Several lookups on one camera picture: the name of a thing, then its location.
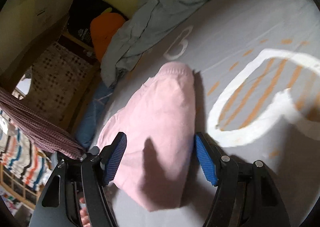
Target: pink garment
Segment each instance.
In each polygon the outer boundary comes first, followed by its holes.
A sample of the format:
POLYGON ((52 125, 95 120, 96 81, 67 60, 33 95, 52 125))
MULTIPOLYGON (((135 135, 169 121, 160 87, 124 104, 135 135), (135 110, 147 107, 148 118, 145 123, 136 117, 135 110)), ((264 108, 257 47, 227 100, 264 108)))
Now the pink garment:
POLYGON ((180 206, 195 133, 193 82, 187 65, 164 64, 99 136, 102 150, 119 131, 127 135, 114 183, 148 211, 180 206))

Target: bed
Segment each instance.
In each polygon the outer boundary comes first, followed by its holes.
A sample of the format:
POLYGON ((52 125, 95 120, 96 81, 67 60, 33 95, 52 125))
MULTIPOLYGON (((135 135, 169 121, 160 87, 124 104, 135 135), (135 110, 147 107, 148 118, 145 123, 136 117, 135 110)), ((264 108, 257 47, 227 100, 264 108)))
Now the bed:
MULTIPOLYGON (((274 172, 292 226, 298 226, 319 197, 319 38, 320 13, 312 0, 211 0, 120 80, 92 146, 108 119, 164 63, 186 63, 195 74, 196 131, 218 138, 234 159, 263 160, 274 172), (296 116, 282 109, 278 97, 284 93, 296 116), (263 117, 274 102, 278 106, 263 117), (250 139, 228 135, 257 121, 250 139)), ((120 227, 191 227, 203 225, 214 194, 193 157, 180 208, 149 213, 116 186, 107 198, 120 227)))

